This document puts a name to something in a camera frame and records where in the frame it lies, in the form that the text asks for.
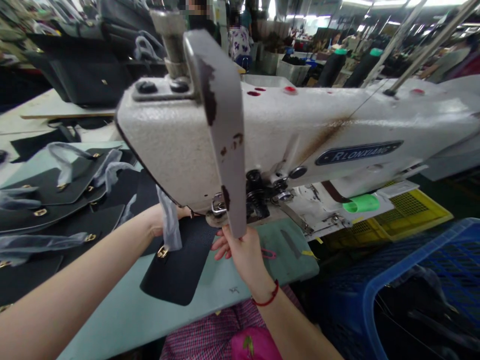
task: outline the sewing machine brand label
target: sewing machine brand label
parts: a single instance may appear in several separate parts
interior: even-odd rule
[[[324,152],[315,160],[315,165],[328,165],[335,163],[343,163],[346,161],[372,158],[375,156],[390,154],[397,150],[403,140],[381,142],[375,144],[358,145],[351,147],[342,147],[330,149]]]

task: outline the pink bag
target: pink bag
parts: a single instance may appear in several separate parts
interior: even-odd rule
[[[233,360],[282,360],[280,352],[266,328],[249,327],[231,340]]]

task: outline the scissors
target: scissors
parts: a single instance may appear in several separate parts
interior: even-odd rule
[[[265,259],[274,260],[277,258],[277,254],[273,251],[261,248],[261,256]]]

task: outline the woman's right hand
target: woman's right hand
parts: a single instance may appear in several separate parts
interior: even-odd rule
[[[230,226],[226,225],[216,234],[220,238],[211,246],[213,251],[219,249],[215,260],[220,260],[224,255],[225,259],[233,258],[236,270],[253,298],[259,303],[268,301],[276,286],[265,268],[257,230],[247,226],[246,234],[237,239],[232,236]]]

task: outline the woman's left hand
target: woman's left hand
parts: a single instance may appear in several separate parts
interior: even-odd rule
[[[188,206],[177,206],[176,213],[178,220],[189,217],[190,208]],[[153,237],[162,235],[164,230],[164,208],[162,207],[162,204],[158,203],[157,205],[149,207],[138,216],[142,217],[147,222],[148,230],[151,232]]]

